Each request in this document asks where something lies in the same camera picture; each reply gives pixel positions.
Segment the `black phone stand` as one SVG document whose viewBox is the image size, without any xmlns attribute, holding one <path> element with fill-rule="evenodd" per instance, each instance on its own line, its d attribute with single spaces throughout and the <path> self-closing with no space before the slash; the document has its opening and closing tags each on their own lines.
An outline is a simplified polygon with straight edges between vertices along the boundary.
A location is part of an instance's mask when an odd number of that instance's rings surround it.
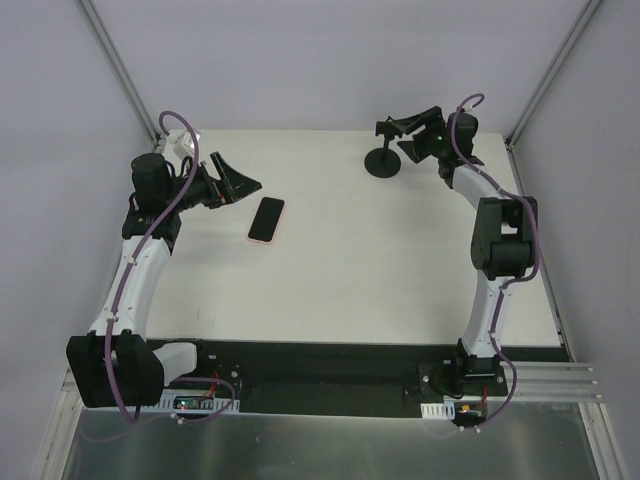
<svg viewBox="0 0 640 480">
<path fill-rule="evenodd" d="M 375 127 L 375 135 L 383 137 L 383 145 L 371 150 L 364 159 L 366 171 L 376 177 L 387 179 L 395 176 L 401 168 L 399 155 L 391 149 L 391 143 L 402 133 L 390 119 L 378 121 Z"/>
</svg>

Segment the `black phone pink case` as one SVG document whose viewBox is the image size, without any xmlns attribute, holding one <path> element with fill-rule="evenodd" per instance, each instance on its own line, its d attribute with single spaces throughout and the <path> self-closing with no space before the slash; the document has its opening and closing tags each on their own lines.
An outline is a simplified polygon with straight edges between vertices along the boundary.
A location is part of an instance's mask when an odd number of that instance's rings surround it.
<svg viewBox="0 0 640 480">
<path fill-rule="evenodd" d="M 263 197 L 249 228 L 248 238 L 259 243 L 271 243 L 284 207 L 285 201 L 282 199 Z"/>
</svg>

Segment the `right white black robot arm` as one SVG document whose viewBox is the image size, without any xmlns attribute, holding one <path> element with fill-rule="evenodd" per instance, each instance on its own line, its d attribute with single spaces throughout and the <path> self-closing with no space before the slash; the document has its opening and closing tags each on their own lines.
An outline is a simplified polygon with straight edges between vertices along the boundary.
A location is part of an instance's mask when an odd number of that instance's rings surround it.
<svg viewBox="0 0 640 480">
<path fill-rule="evenodd" d="M 386 122 L 414 163 L 434 157 L 438 175 L 475 209 L 470 256 L 477 271 L 474 302 L 456 354 L 432 377 L 473 394 L 501 374 L 499 342 L 510 297 L 540 268 L 537 201 L 502 187 L 473 155 L 478 120 L 461 109 L 448 118 L 439 107 Z"/>
</svg>

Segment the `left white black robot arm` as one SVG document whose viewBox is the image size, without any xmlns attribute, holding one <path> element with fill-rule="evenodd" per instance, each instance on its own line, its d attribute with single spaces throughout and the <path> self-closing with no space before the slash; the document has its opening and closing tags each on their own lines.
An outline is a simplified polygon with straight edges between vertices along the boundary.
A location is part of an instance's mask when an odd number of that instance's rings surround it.
<svg viewBox="0 0 640 480">
<path fill-rule="evenodd" d="M 218 175 L 191 157 L 181 171 L 159 153 L 131 163 L 134 191 L 122 227 L 120 262 L 98 318 L 85 335 L 68 341 L 66 356 L 80 396 L 88 408 L 143 407 L 157 404 L 177 378 L 188 388 L 204 387 L 210 363 L 193 341 L 147 341 L 152 299 L 181 229 L 182 212 L 202 205 L 217 209 L 236 203 L 262 187 L 214 152 Z"/>
</svg>

